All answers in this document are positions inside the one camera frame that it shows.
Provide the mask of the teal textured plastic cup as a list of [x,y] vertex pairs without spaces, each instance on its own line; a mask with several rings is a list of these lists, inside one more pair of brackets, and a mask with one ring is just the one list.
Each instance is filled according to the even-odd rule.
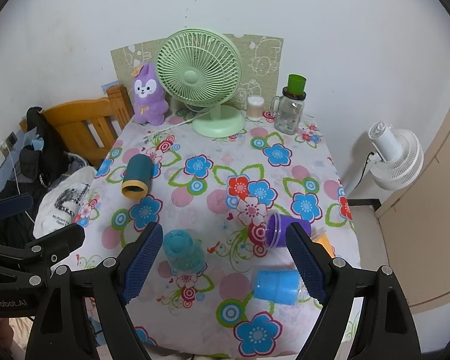
[[201,241],[183,229],[168,232],[162,248],[173,272],[199,274],[206,267],[206,256]]

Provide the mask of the blue plastic cup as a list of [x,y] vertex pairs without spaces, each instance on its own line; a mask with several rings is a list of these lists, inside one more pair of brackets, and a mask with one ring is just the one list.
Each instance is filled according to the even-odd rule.
[[294,306],[306,294],[297,270],[257,272],[253,282],[253,296],[279,305]]

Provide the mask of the orange plastic cup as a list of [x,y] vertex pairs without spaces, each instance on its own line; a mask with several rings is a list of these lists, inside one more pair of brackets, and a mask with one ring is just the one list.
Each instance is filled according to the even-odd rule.
[[311,241],[322,245],[331,258],[335,258],[335,249],[330,243],[324,228],[313,228],[310,235]]

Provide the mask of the dark teal cup yellow rim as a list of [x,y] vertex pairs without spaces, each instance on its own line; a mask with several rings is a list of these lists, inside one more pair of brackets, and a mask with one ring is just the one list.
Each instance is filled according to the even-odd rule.
[[149,192],[153,162],[145,154],[136,154],[128,162],[122,181],[122,194],[130,199],[142,199]]

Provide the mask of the purple plastic cup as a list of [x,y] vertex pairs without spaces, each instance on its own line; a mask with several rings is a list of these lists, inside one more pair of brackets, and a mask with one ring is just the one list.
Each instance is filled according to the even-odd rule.
[[311,235],[311,224],[309,221],[281,214],[278,211],[269,213],[265,221],[265,247],[268,250],[285,247],[287,227],[293,223],[299,223],[305,230],[305,233],[308,236]]

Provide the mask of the green cup on jar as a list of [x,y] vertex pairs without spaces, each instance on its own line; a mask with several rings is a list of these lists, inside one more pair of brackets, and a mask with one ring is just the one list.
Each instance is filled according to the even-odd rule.
[[301,96],[305,92],[306,78],[297,74],[288,77],[287,91],[290,94]]

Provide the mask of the white printed t-shirt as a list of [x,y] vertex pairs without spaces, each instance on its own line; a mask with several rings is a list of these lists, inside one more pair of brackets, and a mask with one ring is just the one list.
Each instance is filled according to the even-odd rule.
[[81,167],[45,194],[34,219],[35,239],[73,223],[96,172],[92,166]]

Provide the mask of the pile of dark clothes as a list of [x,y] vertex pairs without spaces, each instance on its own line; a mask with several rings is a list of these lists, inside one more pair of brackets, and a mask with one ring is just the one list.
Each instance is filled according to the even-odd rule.
[[35,219],[45,195],[81,168],[88,160],[70,152],[58,131],[45,118],[40,107],[26,113],[30,138],[24,141],[13,161],[13,174],[0,191],[0,198],[30,194],[31,208],[0,219],[0,245],[22,248],[34,240]]

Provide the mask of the wooden chair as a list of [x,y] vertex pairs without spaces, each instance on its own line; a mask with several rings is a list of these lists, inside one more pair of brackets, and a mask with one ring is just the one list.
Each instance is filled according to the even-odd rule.
[[72,153],[98,167],[105,159],[119,132],[133,116],[131,100],[122,84],[113,85],[106,95],[93,100],[77,100],[42,110],[32,107],[19,125],[24,132],[35,129],[44,135],[46,153],[65,158]]

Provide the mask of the floral tablecloth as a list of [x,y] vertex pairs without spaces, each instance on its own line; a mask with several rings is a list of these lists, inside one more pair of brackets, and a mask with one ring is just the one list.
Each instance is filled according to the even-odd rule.
[[[291,269],[285,248],[265,247],[272,211],[324,228],[337,257],[358,266],[358,241],[345,191],[323,136],[304,119],[292,136],[271,114],[235,135],[210,139],[176,111],[158,127],[130,123],[98,168],[74,221],[85,241],[67,259],[73,270],[118,255],[147,224],[201,241],[205,269],[173,272],[161,248],[138,297],[128,305],[146,345],[214,357],[297,353],[320,314],[309,294],[294,306],[254,297],[261,269]],[[153,162],[148,194],[130,199],[122,181],[130,159]]]

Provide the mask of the white standing fan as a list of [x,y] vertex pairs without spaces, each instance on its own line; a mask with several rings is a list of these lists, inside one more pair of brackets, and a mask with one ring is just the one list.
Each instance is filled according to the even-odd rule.
[[379,121],[367,137],[374,150],[369,153],[362,170],[345,183],[345,194],[351,194],[366,174],[386,191],[397,191],[411,185],[424,166],[424,150],[418,137],[408,129],[396,129]]

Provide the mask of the purple plush toy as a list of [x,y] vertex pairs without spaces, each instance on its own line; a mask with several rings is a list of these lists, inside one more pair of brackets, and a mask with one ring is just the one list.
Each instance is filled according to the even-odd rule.
[[143,63],[136,69],[133,95],[134,121],[139,125],[162,125],[169,103],[152,63]]

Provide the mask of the glass mug jar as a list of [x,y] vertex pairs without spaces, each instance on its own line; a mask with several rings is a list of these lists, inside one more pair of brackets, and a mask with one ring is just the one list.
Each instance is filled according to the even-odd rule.
[[292,94],[283,87],[282,94],[271,100],[271,113],[274,116],[274,128],[281,133],[293,135],[302,119],[306,93]]

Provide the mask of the green desk fan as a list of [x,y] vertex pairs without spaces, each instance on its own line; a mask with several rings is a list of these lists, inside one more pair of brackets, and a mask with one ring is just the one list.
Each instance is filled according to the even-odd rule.
[[193,130],[224,138],[245,126],[245,117],[226,105],[242,78],[241,56],[228,37],[201,28],[170,35],[158,48],[156,74],[167,94],[193,108]]

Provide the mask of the beige patterned board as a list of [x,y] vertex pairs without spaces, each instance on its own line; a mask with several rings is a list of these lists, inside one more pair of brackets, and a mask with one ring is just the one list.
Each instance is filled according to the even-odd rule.
[[[278,88],[283,40],[262,35],[226,35],[241,56],[242,80],[234,97],[226,104],[243,110],[250,96],[260,96],[271,103],[281,90]],[[134,98],[133,72],[143,63],[156,60],[163,39],[144,41],[111,50],[118,81],[125,86],[129,98]]]

